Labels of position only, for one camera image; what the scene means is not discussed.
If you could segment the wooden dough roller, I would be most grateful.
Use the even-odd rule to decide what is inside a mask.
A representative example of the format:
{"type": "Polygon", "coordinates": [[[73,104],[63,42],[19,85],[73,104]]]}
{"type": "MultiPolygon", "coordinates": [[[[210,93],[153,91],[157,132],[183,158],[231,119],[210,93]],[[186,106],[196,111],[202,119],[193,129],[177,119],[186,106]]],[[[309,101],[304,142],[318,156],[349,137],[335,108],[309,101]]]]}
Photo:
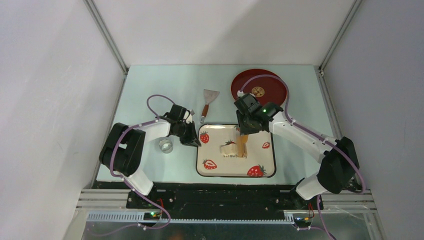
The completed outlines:
{"type": "Polygon", "coordinates": [[[247,157],[248,138],[249,138],[249,136],[245,135],[245,134],[239,134],[236,137],[237,156],[239,158],[246,158],[247,157]]]}

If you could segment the white dough piece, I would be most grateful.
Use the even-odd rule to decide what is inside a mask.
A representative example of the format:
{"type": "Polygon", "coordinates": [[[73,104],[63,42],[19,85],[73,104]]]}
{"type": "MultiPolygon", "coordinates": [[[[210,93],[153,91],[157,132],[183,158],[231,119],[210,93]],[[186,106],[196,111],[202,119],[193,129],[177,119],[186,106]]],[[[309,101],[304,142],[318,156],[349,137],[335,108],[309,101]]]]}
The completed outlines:
{"type": "Polygon", "coordinates": [[[222,145],[220,146],[219,150],[221,155],[225,158],[240,158],[237,155],[236,144],[222,145]]]}

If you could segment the strawberry print rectangular tray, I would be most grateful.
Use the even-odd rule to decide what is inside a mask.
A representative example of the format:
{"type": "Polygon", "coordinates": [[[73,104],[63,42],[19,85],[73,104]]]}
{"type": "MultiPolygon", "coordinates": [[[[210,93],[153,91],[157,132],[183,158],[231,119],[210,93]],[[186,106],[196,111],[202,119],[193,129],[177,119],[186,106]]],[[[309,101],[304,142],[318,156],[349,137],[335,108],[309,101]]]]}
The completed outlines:
{"type": "Polygon", "coordinates": [[[242,137],[235,124],[204,124],[199,139],[196,171],[203,177],[270,178],[277,171],[269,132],[242,137]]]}

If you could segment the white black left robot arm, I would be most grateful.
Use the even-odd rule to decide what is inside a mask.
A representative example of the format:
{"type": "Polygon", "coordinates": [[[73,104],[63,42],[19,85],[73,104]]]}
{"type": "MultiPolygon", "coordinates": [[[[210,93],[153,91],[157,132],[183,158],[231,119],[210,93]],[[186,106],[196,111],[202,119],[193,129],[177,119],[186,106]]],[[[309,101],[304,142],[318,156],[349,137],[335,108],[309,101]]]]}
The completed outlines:
{"type": "Polygon", "coordinates": [[[158,194],[152,191],[154,182],[140,167],[144,145],[176,136],[184,146],[200,147],[193,115],[192,110],[173,104],[170,111],[154,120],[132,126],[114,124],[99,153],[99,162],[112,176],[122,179],[133,192],[140,194],[138,201],[145,208],[153,208],[158,194]]]}

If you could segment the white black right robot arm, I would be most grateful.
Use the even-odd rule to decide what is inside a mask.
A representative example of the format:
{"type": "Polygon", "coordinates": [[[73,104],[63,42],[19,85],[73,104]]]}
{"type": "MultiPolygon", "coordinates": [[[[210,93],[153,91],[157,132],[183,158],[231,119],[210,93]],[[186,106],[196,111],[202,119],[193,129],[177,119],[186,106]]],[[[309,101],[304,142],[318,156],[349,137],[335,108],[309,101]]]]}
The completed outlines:
{"type": "Polygon", "coordinates": [[[339,194],[359,171],[355,146],[347,137],[336,139],[296,122],[279,105],[265,105],[251,93],[237,92],[236,116],[241,135],[268,132],[298,146],[317,163],[319,170],[302,180],[290,191],[291,204],[304,209],[311,199],[330,192],[339,194]]]}

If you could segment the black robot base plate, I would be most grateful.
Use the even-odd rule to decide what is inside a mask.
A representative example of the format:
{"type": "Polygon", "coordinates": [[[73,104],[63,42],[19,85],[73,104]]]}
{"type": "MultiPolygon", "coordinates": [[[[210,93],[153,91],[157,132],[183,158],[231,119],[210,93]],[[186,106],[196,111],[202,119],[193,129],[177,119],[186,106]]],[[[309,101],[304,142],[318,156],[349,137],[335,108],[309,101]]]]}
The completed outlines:
{"type": "Polygon", "coordinates": [[[320,198],[294,200],[293,185],[154,183],[147,199],[130,191],[128,209],[163,207],[172,220],[283,220],[285,211],[322,210],[320,198]]]}

